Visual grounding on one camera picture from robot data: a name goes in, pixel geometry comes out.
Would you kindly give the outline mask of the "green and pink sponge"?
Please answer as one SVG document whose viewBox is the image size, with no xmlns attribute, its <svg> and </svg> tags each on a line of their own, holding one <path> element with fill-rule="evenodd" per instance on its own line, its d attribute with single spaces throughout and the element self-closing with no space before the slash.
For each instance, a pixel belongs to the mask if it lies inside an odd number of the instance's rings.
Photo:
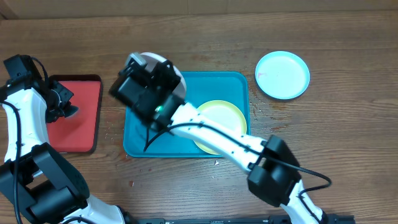
<svg viewBox="0 0 398 224">
<path fill-rule="evenodd" d="M 64 109 L 64 117 L 68 118 L 73 116 L 76 112 L 78 111 L 78 107 L 77 106 L 73 106 L 73 105 L 69 105 Z"/>
</svg>

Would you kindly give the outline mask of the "yellow round plate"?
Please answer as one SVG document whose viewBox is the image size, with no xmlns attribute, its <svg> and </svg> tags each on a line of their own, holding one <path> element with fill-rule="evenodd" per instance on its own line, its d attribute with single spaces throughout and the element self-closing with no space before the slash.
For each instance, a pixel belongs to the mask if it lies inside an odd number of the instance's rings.
<svg viewBox="0 0 398 224">
<path fill-rule="evenodd" d="M 239 134 L 247 133 L 247 122 L 241 110 L 234 104 L 223 100 L 212 100 L 200 105 L 201 111 L 208 119 Z"/>
</svg>

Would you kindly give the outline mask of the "light blue round plate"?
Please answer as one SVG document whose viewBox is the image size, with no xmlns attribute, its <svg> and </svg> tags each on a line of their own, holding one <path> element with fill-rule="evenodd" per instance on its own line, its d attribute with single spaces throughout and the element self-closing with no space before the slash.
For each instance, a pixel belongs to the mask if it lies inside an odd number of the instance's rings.
<svg viewBox="0 0 398 224">
<path fill-rule="evenodd" d="M 302 95 L 310 84 L 310 70 L 297 55 L 275 51 L 257 63 L 254 76 L 259 88 L 277 100 L 292 100 Z"/>
</svg>

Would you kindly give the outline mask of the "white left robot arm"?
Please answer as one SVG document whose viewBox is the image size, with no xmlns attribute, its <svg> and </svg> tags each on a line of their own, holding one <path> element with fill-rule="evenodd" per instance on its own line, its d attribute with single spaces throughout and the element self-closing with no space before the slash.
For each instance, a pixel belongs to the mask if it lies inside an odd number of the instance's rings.
<svg viewBox="0 0 398 224">
<path fill-rule="evenodd" d="M 8 81 L 1 87 L 9 146 L 1 166 L 1 193 L 16 218 L 31 223 L 130 223 L 116 205 L 90 194 L 81 173 L 50 144 L 47 111 L 64 108 L 71 93 L 61 84 Z"/>
</svg>

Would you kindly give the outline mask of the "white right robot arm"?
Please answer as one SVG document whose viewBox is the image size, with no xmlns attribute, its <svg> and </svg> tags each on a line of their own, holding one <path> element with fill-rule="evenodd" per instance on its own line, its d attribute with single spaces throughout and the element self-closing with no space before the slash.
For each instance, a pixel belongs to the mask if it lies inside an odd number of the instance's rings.
<svg viewBox="0 0 398 224">
<path fill-rule="evenodd" d="M 325 212 L 308 197 L 304 169 L 285 141 L 238 134 L 210 120 L 174 93 L 181 82 L 172 62 L 156 62 L 152 70 L 141 57 L 129 57 L 110 93 L 147 128 L 190 139 L 229 159 L 247 174 L 249 191 L 273 207 L 281 207 L 292 223 L 326 223 Z"/>
</svg>

